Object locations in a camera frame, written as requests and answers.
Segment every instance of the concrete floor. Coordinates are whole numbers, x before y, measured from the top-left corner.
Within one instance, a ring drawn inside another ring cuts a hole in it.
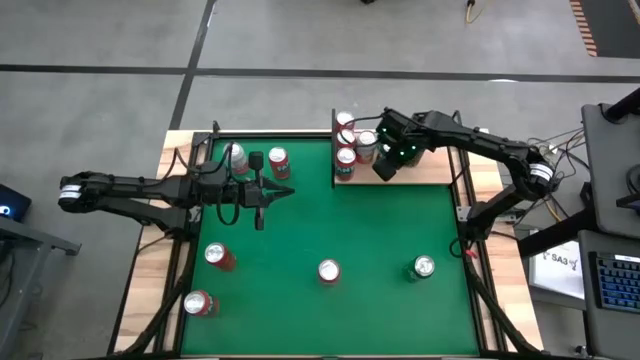
[[[0,64],[186,67],[205,0],[0,0]],[[586,54],[568,0],[494,0],[476,23],[465,1],[219,0],[199,66],[633,75],[639,60]],[[578,127],[580,106],[636,85],[484,81],[196,77],[181,129],[327,128],[335,107],[357,115],[459,109],[466,125],[526,140]],[[104,355],[140,227],[56,205],[63,175],[152,176],[182,76],[0,72],[0,182],[34,199],[28,223],[83,243],[52,257],[44,293],[16,352],[45,359]],[[576,152],[586,159],[584,149]],[[588,180],[558,199],[580,209]],[[548,226],[543,209],[525,221]],[[547,350],[584,342],[579,312],[535,304]]]

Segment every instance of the green mat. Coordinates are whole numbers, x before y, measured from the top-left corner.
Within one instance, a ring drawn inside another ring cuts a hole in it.
[[[289,151],[296,189],[266,210],[265,230],[242,210],[225,226],[203,213],[193,289],[220,300],[213,318],[189,317],[184,355],[474,355],[477,345],[446,186],[336,186],[327,140],[244,140],[245,151]],[[216,145],[214,157],[222,155]],[[268,163],[265,175],[272,177]],[[232,207],[225,215],[231,218]],[[206,263],[211,242],[226,244],[237,267]],[[419,254],[433,276],[408,283],[402,268]],[[342,268],[338,284],[320,284],[325,258]]]

